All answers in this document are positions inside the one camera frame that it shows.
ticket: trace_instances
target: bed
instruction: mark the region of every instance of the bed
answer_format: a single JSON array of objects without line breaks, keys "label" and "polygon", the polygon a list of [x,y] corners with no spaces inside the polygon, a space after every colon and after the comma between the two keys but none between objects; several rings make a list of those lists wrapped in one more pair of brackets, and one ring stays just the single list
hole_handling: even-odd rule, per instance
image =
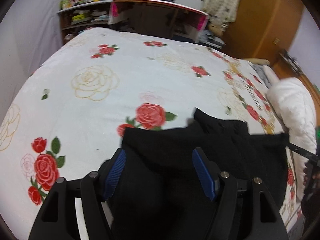
[{"label": "bed", "polygon": [[[26,81],[7,112],[0,127],[0,213],[18,239],[28,239],[55,180],[97,170],[119,147],[125,127],[184,127],[198,107],[247,122],[251,134],[280,133],[267,90],[248,61],[207,47],[86,30]],[[289,151],[287,159],[280,214],[289,231],[301,209]],[[76,208],[87,239],[80,200]]]}]

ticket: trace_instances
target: hand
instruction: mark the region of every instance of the hand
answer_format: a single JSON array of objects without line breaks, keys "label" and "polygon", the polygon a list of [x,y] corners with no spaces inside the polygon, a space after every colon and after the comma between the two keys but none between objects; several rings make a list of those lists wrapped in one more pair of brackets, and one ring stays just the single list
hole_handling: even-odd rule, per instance
[{"label": "hand", "polygon": [[[307,181],[308,181],[308,176],[307,176],[307,172],[308,172],[308,169],[305,168],[303,170],[305,176],[304,176],[304,181],[303,181],[303,185],[306,185]],[[317,183],[317,188],[320,188],[320,171],[316,172],[315,174],[312,175],[312,178],[313,179],[318,179],[318,183]]]}]

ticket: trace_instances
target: blue gripper pad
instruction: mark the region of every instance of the blue gripper pad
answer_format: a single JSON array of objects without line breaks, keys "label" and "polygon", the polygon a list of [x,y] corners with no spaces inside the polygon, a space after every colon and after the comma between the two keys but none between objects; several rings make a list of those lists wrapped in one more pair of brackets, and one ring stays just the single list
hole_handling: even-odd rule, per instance
[{"label": "blue gripper pad", "polygon": [[196,173],[200,180],[204,194],[210,198],[211,201],[215,200],[216,194],[214,192],[214,181],[196,149],[194,149],[192,152],[192,162],[194,168],[196,169]]},{"label": "blue gripper pad", "polygon": [[107,200],[107,198],[112,197],[113,193],[115,192],[116,186],[118,185],[121,173],[125,165],[125,160],[125,151],[121,150],[112,168],[110,169],[104,183],[105,191],[103,193],[103,197],[105,200]]}]

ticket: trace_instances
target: wooden wardrobe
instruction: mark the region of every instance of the wooden wardrobe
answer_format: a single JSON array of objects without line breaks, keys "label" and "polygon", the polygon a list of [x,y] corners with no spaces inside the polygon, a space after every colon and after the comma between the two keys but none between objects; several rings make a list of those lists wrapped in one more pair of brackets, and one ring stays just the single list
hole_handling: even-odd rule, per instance
[{"label": "wooden wardrobe", "polygon": [[263,58],[273,64],[288,50],[299,26],[301,0],[240,0],[236,21],[223,35],[223,52],[236,58]]}]

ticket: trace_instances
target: white pillow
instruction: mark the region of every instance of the white pillow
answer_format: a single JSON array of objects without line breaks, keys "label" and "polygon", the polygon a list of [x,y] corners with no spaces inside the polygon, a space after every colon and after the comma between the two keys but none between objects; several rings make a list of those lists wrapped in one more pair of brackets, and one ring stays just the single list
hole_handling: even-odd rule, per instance
[{"label": "white pillow", "polygon": [[274,85],[280,81],[276,73],[267,65],[263,65],[263,71],[266,74],[271,85]]},{"label": "white pillow", "polygon": [[[315,154],[316,110],[309,91],[301,81],[297,78],[282,79],[267,91],[267,98],[289,129],[290,142]],[[307,161],[307,158],[293,153],[299,200],[303,197],[303,169]]]}]

